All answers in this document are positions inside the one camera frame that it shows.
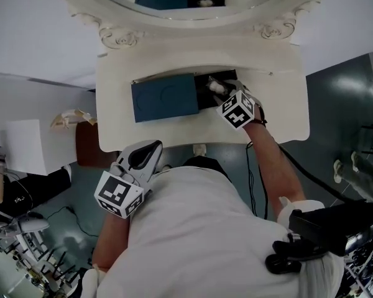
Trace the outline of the white cabinet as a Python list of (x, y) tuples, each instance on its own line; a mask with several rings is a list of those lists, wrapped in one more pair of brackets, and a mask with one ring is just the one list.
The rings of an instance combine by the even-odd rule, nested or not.
[(76, 161), (75, 128), (52, 129), (39, 119), (7, 122), (3, 147), (10, 170), (46, 176)]

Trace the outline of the white robot shell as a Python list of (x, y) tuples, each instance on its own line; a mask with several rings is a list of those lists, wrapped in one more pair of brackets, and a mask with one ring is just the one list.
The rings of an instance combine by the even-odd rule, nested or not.
[(0, 222), (0, 239), (38, 232), (48, 227), (49, 222), (45, 219), (23, 215), (8, 222)]

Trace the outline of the person's left forearm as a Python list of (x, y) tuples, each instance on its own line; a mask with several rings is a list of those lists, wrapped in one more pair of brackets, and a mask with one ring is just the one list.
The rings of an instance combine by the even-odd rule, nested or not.
[(92, 264), (107, 272), (128, 247), (129, 219), (107, 214), (92, 255)]

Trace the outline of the person's right forearm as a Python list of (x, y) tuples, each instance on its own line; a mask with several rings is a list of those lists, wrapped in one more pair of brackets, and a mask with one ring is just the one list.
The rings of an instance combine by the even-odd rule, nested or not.
[(264, 186), (273, 207), (280, 205), (281, 197), (292, 202), (305, 200), (295, 171), (269, 131), (257, 123), (247, 124), (244, 130), (253, 144)]

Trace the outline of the wooden chair with brown seat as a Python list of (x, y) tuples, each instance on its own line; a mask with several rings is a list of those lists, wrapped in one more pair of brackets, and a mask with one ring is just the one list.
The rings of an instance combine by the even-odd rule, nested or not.
[(76, 161), (90, 168), (108, 168), (119, 156), (118, 151), (105, 152), (99, 145), (98, 120), (80, 109), (71, 109), (57, 115), (51, 129), (75, 129)]

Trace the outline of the white dressing table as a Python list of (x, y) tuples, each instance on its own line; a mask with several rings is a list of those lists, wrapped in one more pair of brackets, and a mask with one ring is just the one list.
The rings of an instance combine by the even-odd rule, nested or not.
[(276, 142), (306, 140), (310, 134), (308, 94), (302, 54), (285, 40), (248, 36), (152, 39), (107, 52), (97, 61), (96, 111), (103, 151), (122, 150), (141, 140), (165, 147), (194, 143), (247, 143), (214, 109), (197, 115), (136, 123), (131, 84), (181, 73), (236, 70), (261, 103)]

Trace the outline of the oval mirror with white frame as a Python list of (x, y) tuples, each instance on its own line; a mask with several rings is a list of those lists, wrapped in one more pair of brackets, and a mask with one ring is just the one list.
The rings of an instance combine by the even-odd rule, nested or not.
[(266, 40), (290, 38), (297, 18), (320, 0), (197, 0), (195, 7), (158, 10), (136, 0), (65, 0), (74, 17), (94, 24), (112, 50), (143, 38), (251, 34)]

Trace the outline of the person's white shirt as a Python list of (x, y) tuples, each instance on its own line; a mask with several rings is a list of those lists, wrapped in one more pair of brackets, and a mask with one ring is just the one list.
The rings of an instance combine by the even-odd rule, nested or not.
[(256, 217), (235, 187), (212, 169), (179, 167), (152, 179), (153, 193), (129, 217), (127, 249), (104, 272), (92, 266), (81, 298), (335, 298), (341, 257), (302, 263), (297, 274), (265, 266), (286, 240), (293, 210), (321, 202), (281, 197), (277, 220)]

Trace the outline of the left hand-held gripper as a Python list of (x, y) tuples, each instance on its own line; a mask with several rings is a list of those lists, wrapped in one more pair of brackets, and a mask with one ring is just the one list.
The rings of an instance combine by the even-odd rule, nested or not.
[(123, 149), (109, 171), (101, 175), (94, 198), (104, 210), (128, 218), (151, 190), (150, 179), (163, 151), (160, 140), (144, 140)]

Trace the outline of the black clamp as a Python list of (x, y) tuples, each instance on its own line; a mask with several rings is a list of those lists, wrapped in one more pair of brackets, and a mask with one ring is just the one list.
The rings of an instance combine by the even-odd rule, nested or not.
[(327, 251), (296, 233), (288, 233), (286, 240), (272, 244), (274, 253), (266, 257), (265, 266), (272, 274), (297, 274), (302, 263), (324, 257)]

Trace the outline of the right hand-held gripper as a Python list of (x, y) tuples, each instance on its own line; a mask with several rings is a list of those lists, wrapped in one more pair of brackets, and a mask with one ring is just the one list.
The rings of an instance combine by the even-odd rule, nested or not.
[(226, 93), (213, 95), (218, 108), (217, 113), (235, 130), (247, 124), (264, 125), (264, 110), (247, 86), (239, 80), (221, 81), (209, 76), (207, 86), (222, 85)]

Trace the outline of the cluttered equipment rack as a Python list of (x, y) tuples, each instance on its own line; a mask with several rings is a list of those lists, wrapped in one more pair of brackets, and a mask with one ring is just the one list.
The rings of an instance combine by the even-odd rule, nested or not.
[(45, 231), (0, 239), (0, 286), (5, 297), (69, 298), (81, 279), (64, 247)]

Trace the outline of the person's black trousers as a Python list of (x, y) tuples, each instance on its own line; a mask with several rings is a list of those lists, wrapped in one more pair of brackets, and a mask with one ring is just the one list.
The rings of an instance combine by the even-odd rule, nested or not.
[(208, 158), (207, 156), (194, 156), (186, 160), (183, 166), (194, 166), (198, 168), (212, 169), (214, 171), (217, 171), (223, 174), (229, 181), (231, 181), (227, 173), (223, 170), (221, 165), (218, 163), (218, 161), (212, 158)]

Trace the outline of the dark blue box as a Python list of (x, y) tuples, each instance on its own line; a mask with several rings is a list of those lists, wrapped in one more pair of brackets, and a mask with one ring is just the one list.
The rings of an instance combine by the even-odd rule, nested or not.
[(134, 120), (137, 123), (181, 117), (218, 107), (207, 86), (209, 76), (236, 80), (235, 70), (207, 74), (177, 74), (131, 85)]

